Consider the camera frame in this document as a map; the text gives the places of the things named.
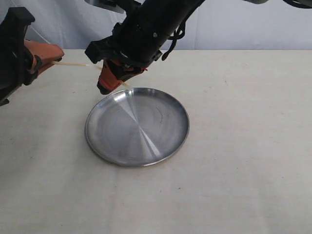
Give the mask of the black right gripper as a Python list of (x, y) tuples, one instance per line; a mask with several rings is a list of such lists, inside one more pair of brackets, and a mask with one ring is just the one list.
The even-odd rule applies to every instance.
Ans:
[[(97, 63), (105, 59), (97, 81), (100, 93), (108, 95), (122, 83), (147, 71), (146, 67), (160, 57), (161, 45), (162, 33), (142, 14), (127, 16), (123, 23), (114, 26), (109, 37), (90, 42), (85, 50), (89, 60)], [(114, 62), (114, 74), (106, 59), (118, 61)]]

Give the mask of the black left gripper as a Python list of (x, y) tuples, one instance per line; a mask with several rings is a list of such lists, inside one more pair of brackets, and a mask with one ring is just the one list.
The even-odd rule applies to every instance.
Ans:
[(25, 7), (10, 7), (0, 24), (0, 105), (22, 85), (30, 85), (41, 73), (61, 61), (64, 51), (55, 44), (26, 40), (35, 21)]

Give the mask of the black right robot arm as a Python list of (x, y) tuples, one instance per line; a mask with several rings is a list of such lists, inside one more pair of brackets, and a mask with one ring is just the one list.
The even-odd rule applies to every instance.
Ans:
[(89, 0), (89, 5), (126, 18), (116, 23), (112, 34), (92, 41), (85, 50), (89, 60), (103, 62), (97, 81), (102, 95), (142, 74), (154, 61), (165, 60), (179, 39), (185, 36), (186, 22), (203, 3), (201, 0)]

